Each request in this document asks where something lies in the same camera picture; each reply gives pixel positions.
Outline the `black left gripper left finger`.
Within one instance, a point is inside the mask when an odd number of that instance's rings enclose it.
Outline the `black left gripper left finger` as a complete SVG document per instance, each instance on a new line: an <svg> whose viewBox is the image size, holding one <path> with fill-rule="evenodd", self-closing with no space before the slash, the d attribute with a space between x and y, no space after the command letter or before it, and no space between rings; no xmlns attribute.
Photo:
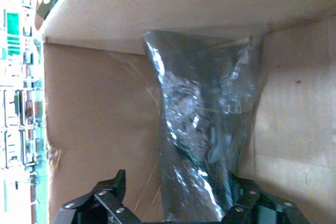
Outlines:
<svg viewBox="0 0 336 224"><path fill-rule="evenodd" d="M87 194L66 202L54 223L141 223L124 204L126 174L121 169L115 178L98 182Z"/></svg>

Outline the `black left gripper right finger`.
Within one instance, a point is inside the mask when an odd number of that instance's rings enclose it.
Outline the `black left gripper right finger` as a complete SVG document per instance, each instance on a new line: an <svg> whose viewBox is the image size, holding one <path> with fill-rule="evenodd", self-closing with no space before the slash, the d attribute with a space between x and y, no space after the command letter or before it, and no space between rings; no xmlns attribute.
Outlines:
<svg viewBox="0 0 336 224"><path fill-rule="evenodd" d="M230 174L230 184L233 206L222 223L309 223L293 202L264 191L253 180Z"/></svg>

